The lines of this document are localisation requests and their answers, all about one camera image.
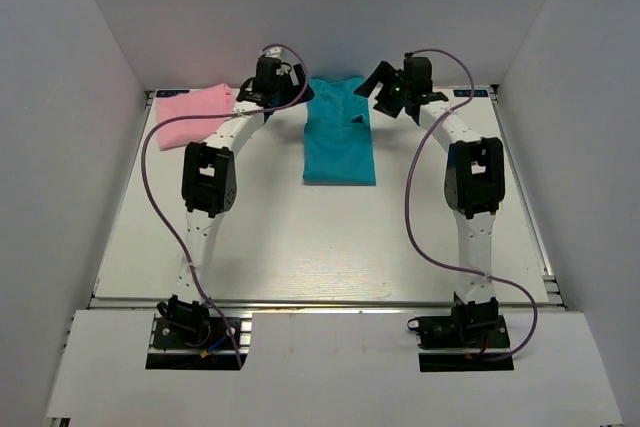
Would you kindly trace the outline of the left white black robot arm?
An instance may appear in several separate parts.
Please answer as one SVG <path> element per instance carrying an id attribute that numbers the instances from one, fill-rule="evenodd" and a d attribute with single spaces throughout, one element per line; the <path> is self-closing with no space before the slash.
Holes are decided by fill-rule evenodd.
<path id="1" fill-rule="evenodd" d="M 216 238 L 225 214 L 235 203 L 238 187 L 235 161 L 249 139 L 276 112 L 315 97 L 303 61 L 284 59 L 281 45 L 266 47 L 253 77 L 240 87 L 238 107 L 207 142 L 189 143 L 184 152 L 181 195 L 186 207 L 187 266 L 194 286 L 209 306 L 201 274 L 211 266 Z"/>

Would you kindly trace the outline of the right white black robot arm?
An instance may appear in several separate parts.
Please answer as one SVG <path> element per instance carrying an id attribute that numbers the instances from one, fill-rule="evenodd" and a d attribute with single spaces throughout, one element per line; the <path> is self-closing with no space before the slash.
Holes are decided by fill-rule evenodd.
<path id="1" fill-rule="evenodd" d="M 404 56 L 403 67 L 382 61 L 354 90 L 368 98 L 375 88 L 374 109 L 396 118 L 406 113 L 426 131 L 410 164 L 404 193 L 404 222 L 409 241 L 427 262 L 458 274 L 451 321 L 453 337 L 472 346 L 484 338 L 489 322 L 498 316 L 492 282 L 492 233 L 496 214 L 504 200 L 505 161 L 502 141 L 483 137 L 457 114 L 475 97 L 470 84 L 467 97 L 450 105 L 448 97 L 434 90 L 432 63 L 420 51 Z M 418 160 L 426 142 L 434 138 L 446 154 L 444 198 L 457 228 L 458 262 L 439 261 L 419 247 L 411 225 L 410 196 Z"/>

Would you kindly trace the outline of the teal t shirt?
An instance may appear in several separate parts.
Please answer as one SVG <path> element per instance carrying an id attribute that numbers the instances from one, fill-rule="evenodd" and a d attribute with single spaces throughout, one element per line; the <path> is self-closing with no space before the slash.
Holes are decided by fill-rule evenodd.
<path id="1" fill-rule="evenodd" d="M 362 77 L 313 78 L 303 132 L 302 179 L 309 185 L 374 186 L 376 172 L 369 103 L 354 93 Z"/>

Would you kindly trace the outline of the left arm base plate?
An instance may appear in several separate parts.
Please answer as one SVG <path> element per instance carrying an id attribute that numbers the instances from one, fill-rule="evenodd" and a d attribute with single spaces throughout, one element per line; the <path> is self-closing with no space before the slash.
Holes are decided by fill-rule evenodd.
<path id="1" fill-rule="evenodd" d="M 205 303 L 172 296 L 156 306 L 148 370 L 238 371 L 248 356 L 251 321 L 225 320 Z"/>

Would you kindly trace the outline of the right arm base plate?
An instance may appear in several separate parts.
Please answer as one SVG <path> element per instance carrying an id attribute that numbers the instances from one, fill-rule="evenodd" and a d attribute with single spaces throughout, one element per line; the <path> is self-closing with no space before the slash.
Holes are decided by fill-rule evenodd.
<path id="1" fill-rule="evenodd" d="M 447 315 L 413 317 L 407 329 L 417 336 L 422 373 L 512 371 L 506 321 L 498 303 L 459 303 Z"/>

